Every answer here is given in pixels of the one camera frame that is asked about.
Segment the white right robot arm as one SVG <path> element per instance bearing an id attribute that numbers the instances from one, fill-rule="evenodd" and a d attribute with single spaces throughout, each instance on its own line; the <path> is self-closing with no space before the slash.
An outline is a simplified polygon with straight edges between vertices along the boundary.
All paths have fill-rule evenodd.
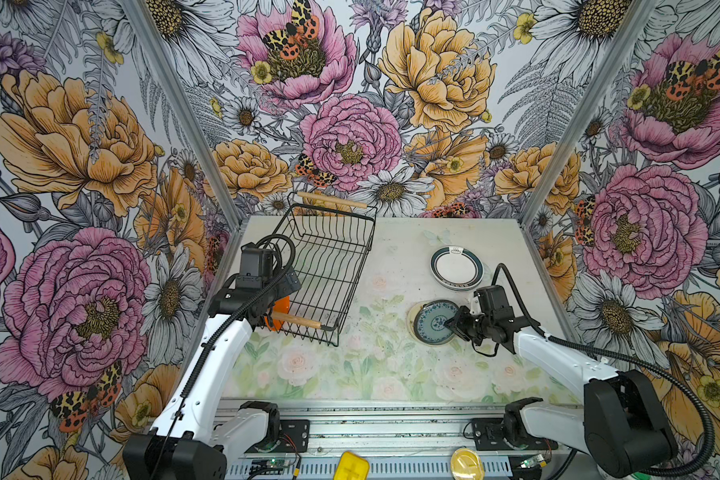
<path id="1" fill-rule="evenodd" d="M 501 427 L 509 445 L 551 440 L 588 454 L 613 477 L 647 470 L 677 455 L 666 413 L 640 371 L 620 371 L 564 346 L 525 317 L 474 315 L 461 307 L 444 325 L 474 347 L 490 340 L 540 367 L 581 402 L 579 409 L 538 397 L 507 404 Z"/>

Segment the round yellow lid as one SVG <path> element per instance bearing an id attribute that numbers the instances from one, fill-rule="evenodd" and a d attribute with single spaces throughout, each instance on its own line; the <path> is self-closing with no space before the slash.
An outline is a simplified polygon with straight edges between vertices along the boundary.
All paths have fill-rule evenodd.
<path id="1" fill-rule="evenodd" d="M 454 480 L 483 480 L 485 471 L 478 454 L 468 448 L 457 449 L 450 458 L 450 472 Z"/>

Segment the aluminium right corner post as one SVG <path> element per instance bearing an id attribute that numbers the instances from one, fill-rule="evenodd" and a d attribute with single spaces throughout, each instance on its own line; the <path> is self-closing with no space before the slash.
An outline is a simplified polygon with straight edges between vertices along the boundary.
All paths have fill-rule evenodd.
<path id="1" fill-rule="evenodd" d="M 624 22 L 616 31 L 613 43 L 606 50 L 602 65 L 595 69 L 590 84 L 581 101 L 577 104 L 571 121 L 556 145 L 550 162 L 528 199 L 519 220 L 520 226 L 528 230 L 531 221 L 551 193 L 557 178 L 567 165 L 587 122 L 597 110 L 596 102 L 606 94 L 626 56 L 633 51 L 640 33 L 647 25 L 657 2 L 655 0 L 633 1 L 627 10 Z"/>

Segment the black wire dish rack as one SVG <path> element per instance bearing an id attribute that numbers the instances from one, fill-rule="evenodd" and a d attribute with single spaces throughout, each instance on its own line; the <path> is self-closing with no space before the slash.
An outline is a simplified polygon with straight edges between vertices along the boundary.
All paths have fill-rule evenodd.
<path id="1" fill-rule="evenodd" d="M 372 249 L 377 208 L 360 201 L 299 192 L 274 232 L 295 247 L 301 288 L 289 295 L 280 331 L 337 347 Z"/>

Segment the orange plate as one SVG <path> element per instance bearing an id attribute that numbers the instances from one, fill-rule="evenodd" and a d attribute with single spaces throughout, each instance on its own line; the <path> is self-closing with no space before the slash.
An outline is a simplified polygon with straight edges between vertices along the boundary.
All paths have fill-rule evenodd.
<path id="1" fill-rule="evenodd" d="M 280 331 L 285 323 L 284 315 L 290 310 L 290 297 L 286 296 L 277 302 L 265 313 L 264 324 L 270 331 Z"/>

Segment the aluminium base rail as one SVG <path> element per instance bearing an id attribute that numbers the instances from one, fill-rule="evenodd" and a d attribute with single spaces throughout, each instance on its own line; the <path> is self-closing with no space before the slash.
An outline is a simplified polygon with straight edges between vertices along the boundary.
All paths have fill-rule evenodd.
<path id="1" fill-rule="evenodd" d="M 351 452 L 370 464 L 371 479 L 449 479 L 450 459 L 460 448 L 475 448 L 471 421 L 501 420 L 504 407 L 486 403 L 380 400 L 280 400 L 281 419 L 306 420 L 298 434 L 306 450 L 297 464 L 288 448 L 248 453 L 232 462 L 229 479 L 246 479 L 253 464 L 282 464 L 278 479 L 298 470 L 303 479 L 330 479 L 340 457 Z"/>

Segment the yellow plastic block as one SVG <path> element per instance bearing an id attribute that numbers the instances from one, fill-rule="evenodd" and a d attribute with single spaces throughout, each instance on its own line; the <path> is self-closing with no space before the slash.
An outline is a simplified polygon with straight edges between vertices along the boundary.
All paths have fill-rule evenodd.
<path id="1" fill-rule="evenodd" d="M 333 480 L 366 480 L 370 473 L 368 460 L 346 451 L 342 454 L 333 474 Z"/>

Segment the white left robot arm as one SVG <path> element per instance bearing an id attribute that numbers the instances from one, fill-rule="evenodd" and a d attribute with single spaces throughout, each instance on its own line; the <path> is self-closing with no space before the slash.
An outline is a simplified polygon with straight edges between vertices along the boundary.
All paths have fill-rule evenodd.
<path id="1" fill-rule="evenodd" d="M 176 391 L 145 434 L 126 442 L 122 457 L 132 479 L 223 479 L 257 444 L 282 437 L 280 412 L 265 401 L 243 403 L 232 419 L 215 422 L 225 384 L 255 328 L 274 304 L 300 288 L 292 268 L 268 277 L 235 274 L 212 298 L 200 344 Z"/>

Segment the teal patterned plate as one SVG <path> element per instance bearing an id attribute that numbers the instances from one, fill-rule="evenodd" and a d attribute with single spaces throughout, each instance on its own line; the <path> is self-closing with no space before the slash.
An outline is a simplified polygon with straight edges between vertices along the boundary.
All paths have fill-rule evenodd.
<path id="1" fill-rule="evenodd" d="M 418 341 L 430 346 L 450 342 L 455 334 L 445 326 L 445 322 L 451 319 L 457 310 L 457 304 L 450 300 L 425 302 L 416 318 Z"/>

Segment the aluminium corner post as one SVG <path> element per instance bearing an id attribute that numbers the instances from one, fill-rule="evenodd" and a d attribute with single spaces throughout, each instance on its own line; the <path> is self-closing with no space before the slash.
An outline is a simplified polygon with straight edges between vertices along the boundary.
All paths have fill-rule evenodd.
<path id="1" fill-rule="evenodd" d="M 192 105 L 186 95 L 180 76 L 172 65 L 172 56 L 163 45 L 148 7 L 144 1 L 125 1 L 123 9 L 131 22 L 135 36 L 148 58 L 152 72 L 173 107 L 183 131 L 195 152 L 209 185 L 233 233 L 239 233 L 244 219 L 236 208 L 228 188 L 221 177 L 211 148 L 199 125 Z"/>
<path id="2" fill-rule="evenodd" d="M 550 162 L 528 199 L 519 220 L 520 226 L 528 230 L 531 221 L 551 193 L 557 178 L 567 165 L 587 122 L 597 110 L 596 102 L 606 94 L 626 56 L 633 51 L 640 33 L 647 25 L 657 2 L 655 0 L 633 1 L 627 10 L 624 22 L 616 31 L 613 43 L 606 50 L 602 65 L 595 69 L 590 84 L 581 101 L 577 104 L 571 121 L 556 145 Z"/>

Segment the aluminium left corner post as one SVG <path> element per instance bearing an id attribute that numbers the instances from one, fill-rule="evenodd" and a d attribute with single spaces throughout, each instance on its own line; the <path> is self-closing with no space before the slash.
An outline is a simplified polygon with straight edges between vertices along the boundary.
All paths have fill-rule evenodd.
<path id="1" fill-rule="evenodd" d="M 148 58 L 152 72 L 173 107 L 183 131 L 195 152 L 209 185 L 233 233 L 239 233 L 244 219 L 236 208 L 228 188 L 221 177 L 211 148 L 199 125 L 192 105 L 186 95 L 180 76 L 172 65 L 172 56 L 163 45 L 148 7 L 144 1 L 125 1 L 123 9 L 131 22 L 135 36 Z"/>

